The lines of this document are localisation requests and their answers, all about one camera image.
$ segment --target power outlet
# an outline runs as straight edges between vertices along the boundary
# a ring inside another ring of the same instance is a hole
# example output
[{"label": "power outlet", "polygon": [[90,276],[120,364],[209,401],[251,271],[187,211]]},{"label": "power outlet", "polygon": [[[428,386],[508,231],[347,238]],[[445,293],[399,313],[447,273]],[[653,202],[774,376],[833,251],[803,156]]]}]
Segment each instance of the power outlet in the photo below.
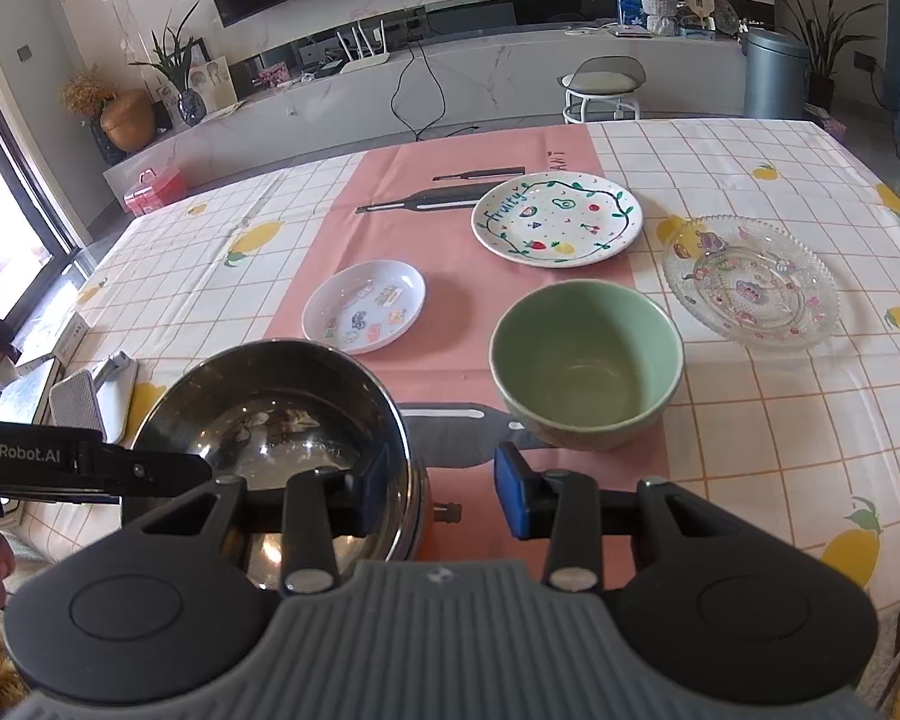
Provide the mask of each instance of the power outlet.
[{"label": "power outlet", "polygon": [[865,73],[873,73],[876,69],[876,58],[864,52],[853,52],[853,66]]}]

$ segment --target green bowl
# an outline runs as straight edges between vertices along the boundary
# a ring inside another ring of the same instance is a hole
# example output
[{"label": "green bowl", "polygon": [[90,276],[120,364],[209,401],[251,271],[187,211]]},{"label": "green bowl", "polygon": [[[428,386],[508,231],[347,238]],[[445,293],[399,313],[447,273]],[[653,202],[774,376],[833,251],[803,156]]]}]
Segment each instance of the green bowl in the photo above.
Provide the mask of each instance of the green bowl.
[{"label": "green bowl", "polygon": [[511,306],[490,371],[511,413],[555,446],[609,449],[660,416],[679,384],[683,341],[653,300],[576,279]]}]

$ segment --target trash can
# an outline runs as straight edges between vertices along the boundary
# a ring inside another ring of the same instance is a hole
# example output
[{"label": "trash can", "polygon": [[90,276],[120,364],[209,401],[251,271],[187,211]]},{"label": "trash can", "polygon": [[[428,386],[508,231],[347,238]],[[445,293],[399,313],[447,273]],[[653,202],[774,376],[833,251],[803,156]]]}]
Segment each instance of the trash can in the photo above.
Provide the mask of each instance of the trash can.
[{"label": "trash can", "polygon": [[790,35],[751,29],[741,36],[746,57],[744,116],[803,119],[810,52]]}]

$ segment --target stainless steel bowl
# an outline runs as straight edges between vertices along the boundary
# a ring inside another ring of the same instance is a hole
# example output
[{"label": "stainless steel bowl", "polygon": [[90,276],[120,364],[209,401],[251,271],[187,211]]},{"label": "stainless steel bowl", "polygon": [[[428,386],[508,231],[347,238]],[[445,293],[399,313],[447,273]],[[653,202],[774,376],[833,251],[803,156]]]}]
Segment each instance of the stainless steel bowl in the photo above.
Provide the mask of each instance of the stainless steel bowl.
[{"label": "stainless steel bowl", "polygon": [[[168,389],[140,426],[135,449],[191,452],[214,474],[237,473],[251,490],[283,488],[301,471],[346,469],[365,447],[383,442],[396,469],[386,512],[367,538],[334,540],[341,573],[358,557],[408,560],[421,536],[428,488],[410,456],[400,413],[365,367],[319,343],[273,340],[221,352]],[[125,517],[163,499],[125,501]],[[276,587],[279,536],[257,536],[247,575]]]}]

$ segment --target tablecloth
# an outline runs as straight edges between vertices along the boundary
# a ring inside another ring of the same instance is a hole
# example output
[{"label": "tablecloth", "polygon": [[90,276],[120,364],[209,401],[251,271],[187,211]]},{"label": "tablecloth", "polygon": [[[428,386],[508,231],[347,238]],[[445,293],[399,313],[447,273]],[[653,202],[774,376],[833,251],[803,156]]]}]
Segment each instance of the tablecloth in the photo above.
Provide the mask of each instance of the tablecloth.
[{"label": "tablecloth", "polygon": [[[503,166],[602,172],[638,197],[643,235],[605,263],[530,274],[470,237],[468,209],[356,213]],[[687,314],[660,272],[671,224],[661,223],[708,214],[768,220],[816,251],[841,293],[836,334],[809,352],[768,356]],[[428,280],[415,326],[361,357],[398,402],[418,407],[503,410],[487,373],[490,330],[535,285],[587,275],[648,293],[674,319],[687,357],[663,420],[614,452],[533,449],[530,463],[573,467],[615,488],[660,473],[799,549],[828,552],[879,608],[900,599],[900,201],[810,122],[650,119],[485,133],[335,157],[190,197],[135,220],[76,297],[93,331],[74,365],[121,348],[140,359],[130,415],[138,424],[208,356],[300,336],[313,288],[370,256],[406,259]],[[545,544],[506,533],[489,459],[424,458],[434,501],[460,513],[434,524],[429,557],[519,555],[538,570]],[[59,559],[118,522],[114,507],[30,504],[22,530]],[[610,584],[632,571],[623,541],[605,539]]]}]

